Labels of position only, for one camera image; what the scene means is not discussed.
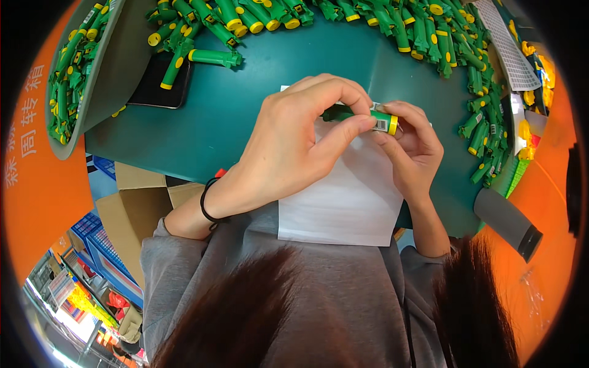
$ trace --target red bag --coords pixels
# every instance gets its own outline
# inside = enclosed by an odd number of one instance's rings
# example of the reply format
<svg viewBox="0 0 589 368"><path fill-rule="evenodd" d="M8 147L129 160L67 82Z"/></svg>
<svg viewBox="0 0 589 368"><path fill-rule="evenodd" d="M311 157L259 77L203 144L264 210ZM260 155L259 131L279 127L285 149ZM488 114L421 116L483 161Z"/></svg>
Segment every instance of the red bag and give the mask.
<svg viewBox="0 0 589 368"><path fill-rule="evenodd" d="M109 306L115 307L116 309L122 309L129 306L129 302L126 301L125 298L123 298L119 294L115 293L114 291L111 291L108 295L107 304Z"/></svg>

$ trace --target forearm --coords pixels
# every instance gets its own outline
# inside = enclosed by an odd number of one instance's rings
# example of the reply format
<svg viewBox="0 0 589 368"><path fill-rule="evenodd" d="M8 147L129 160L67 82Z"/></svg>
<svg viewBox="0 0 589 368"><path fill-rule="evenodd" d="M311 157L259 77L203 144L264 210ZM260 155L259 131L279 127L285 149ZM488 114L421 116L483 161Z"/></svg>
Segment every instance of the forearm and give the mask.
<svg viewBox="0 0 589 368"><path fill-rule="evenodd" d="M408 203L413 222L413 239L417 252L424 257L440 257L450 252L450 240L434 204L428 197Z"/></svg>

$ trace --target blue plastic crate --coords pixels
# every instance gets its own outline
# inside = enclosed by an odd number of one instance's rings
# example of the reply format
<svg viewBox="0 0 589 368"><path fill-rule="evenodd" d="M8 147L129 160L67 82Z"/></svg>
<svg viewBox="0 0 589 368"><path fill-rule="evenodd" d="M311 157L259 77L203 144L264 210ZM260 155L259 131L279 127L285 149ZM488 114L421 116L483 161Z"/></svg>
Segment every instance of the blue plastic crate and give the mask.
<svg viewBox="0 0 589 368"><path fill-rule="evenodd" d="M94 167L108 175L110 179L117 180L114 172L114 161L94 155L92 156L92 161L94 162Z"/></svg>
<svg viewBox="0 0 589 368"><path fill-rule="evenodd" d="M86 240L92 242L92 245L96 247L100 253L102 253L104 257L106 257L113 265L115 265L120 272L127 276L129 280L137 284L135 279L131 276L123 264L123 261L118 256L117 251L112 246L112 243L108 239L107 232L104 230L104 227L101 226L97 231L86 236Z"/></svg>
<svg viewBox="0 0 589 368"><path fill-rule="evenodd" d="M100 217L96 216L92 212L89 212L74 226L72 226L71 229L85 244L86 237L101 227L102 221L100 221Z"/></svg>

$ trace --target yellow round cap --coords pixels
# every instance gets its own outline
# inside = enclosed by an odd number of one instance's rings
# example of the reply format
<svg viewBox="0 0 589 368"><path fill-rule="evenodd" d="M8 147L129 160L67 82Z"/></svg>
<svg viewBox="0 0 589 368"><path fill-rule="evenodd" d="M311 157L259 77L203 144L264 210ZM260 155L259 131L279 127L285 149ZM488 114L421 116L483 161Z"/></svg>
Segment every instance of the yellow round cap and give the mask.
<svg viewBox="0 0 589 368"><path fill-rule="evenodd" d="M148 38L147 38L147 43L149 44L149 46L156 46L157 44L159 44L161 41L161 36L158 33L152 33Z"/></svg>
<svg viewBox="0 0 589 368"><path fill-rule="evenodd" d="M423 60L423 55L418 54L416 50L411 50L411 57L417 60Z"/></svg>
<svg viewBox="0 0 589 368"><path fill-rule="evenodd" d="M280 27L280 22L276 19L272 19L270 22L266 24L266 28L268 29L268 31L274 31L278 27Z"/></svg>
<svg viewBox="0 0 589 368"><path fill-rule="evenodd" d="M264 29L264 23L262 22L255 22L250 27L250 32L253 34L259 33L262 29Z"/></svg>
<svg viewBox="0 0 589 368"><path fill-rule="evenodd" d="M444 14L444 10L438 4L431 4L429 6L429 11L431 11L432 14L435 14L435 15L442 15L442 14Z"/></svg>
<svg viewBox="0 0 589 368"><path fill-rule="evenodd" d="M293 18L291 20L289 20L288 22L284 23L284 26L286 27L286 29L295 29L300 25L300 20Z"/></svg>
<svg viewBox="0 0 589 368"><path fill-rule="evenodd" d="M247 27L244 25L239 26L235 31L233 31L233 33L235 34L235 36L237 37L243 37L246 35L247 33Z"/></svg>
<svg viewBox="0 0 589 368"><path fill-rule="evenodd" d="M229 31L235 31L237 28L239 28L242 25L243 25L243 23L241 22L241 19L239 19L239 18L232 19L229 22L227 22L227 28L229 29Z"/></svg>

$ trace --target white paper sheet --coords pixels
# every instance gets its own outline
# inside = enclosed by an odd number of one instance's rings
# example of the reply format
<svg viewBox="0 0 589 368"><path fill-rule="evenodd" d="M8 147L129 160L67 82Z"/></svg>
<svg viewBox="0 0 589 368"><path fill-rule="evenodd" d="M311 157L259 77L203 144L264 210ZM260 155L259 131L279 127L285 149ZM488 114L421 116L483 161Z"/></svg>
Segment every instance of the white paper sheet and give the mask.
<svg viewBox="0 0 589 368"><path fill-rule="evenodd" d="M317 141L335 124L318 118ZM391 161L370 134L354 139L327 177L278 201L278 239L390 246L403 197Z"/></svg>

